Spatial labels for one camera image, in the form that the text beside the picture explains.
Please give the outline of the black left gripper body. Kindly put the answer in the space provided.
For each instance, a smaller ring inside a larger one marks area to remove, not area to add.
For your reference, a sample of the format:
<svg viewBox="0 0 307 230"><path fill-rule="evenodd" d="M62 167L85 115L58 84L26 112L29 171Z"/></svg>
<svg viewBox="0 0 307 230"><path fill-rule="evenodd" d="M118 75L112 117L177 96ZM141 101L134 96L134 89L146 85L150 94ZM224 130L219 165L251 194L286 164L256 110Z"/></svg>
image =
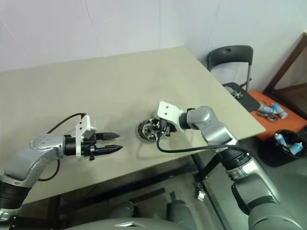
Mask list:
<svg viewBox="0 0 307 230"><path fill-rule="evenodd" d="M87 134L81 142L81 155L88 157L90 161L95 160L96 153L96 133Z"/></svg>

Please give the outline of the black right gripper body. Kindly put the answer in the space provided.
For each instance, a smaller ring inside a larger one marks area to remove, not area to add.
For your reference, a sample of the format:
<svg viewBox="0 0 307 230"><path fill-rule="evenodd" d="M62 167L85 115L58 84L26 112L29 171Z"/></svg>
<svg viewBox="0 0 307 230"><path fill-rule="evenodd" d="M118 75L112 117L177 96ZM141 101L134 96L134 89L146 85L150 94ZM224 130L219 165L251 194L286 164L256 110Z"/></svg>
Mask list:
<svg viewBox="0 0 307 230"><path fill-rule="evenodd" d="M163 118L159 119L158 137L163 136L170 137L171 133L177 132L177 125L174 121L166 120Z"/></svg>

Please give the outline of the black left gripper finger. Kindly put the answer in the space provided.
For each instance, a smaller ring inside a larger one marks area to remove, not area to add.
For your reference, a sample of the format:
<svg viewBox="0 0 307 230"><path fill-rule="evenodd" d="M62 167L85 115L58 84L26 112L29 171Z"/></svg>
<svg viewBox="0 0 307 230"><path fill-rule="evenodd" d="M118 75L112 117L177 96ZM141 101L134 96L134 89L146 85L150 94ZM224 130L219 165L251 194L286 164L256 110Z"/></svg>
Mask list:
<svg viewBox="0 0 307 230"><path fill-rule="evenodd" d="M114 152L117 152L121 150L123 146L120 145L107 145L104 147L96 148L95 149L95 155L100 156L100 155L108 155Z"/></svg>
<svg viewBox="0 0 307 230"><path fill-rule="evenodd" d="M97 140L113 140L119 138L119 134L113 132L102 132L96 134Z"/></svg>

